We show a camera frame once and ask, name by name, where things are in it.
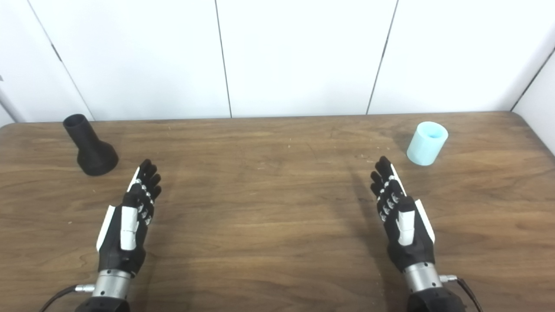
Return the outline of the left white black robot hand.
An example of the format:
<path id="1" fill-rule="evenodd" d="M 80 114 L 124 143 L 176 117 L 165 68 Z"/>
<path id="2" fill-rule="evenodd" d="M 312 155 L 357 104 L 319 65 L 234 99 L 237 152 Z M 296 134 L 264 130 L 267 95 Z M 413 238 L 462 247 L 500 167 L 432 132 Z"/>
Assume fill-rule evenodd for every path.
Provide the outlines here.
<path id="1" fill-rule="evenodd" d="M 119 270 L 135 278 L 146 258 L 144 243 L 161 194 L 161 176 L 150 159 L 137 167 L 122 202 L 110 205 L 96 242 L 98 271 Z"/>

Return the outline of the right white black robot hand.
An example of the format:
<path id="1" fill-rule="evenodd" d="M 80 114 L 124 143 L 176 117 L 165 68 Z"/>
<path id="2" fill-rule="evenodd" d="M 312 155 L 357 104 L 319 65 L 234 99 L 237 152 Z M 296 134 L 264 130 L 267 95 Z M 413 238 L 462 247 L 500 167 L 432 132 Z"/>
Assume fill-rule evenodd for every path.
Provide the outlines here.
<path id="1" fill-rule="evenodd" d="M 420 200 L 412 198 L 386 156 L 371 173 L 370 189 L 386 231 L 387 253 L 395 267 L 404 271 L 418 263 L 435 263 L 435 234 Z"/>

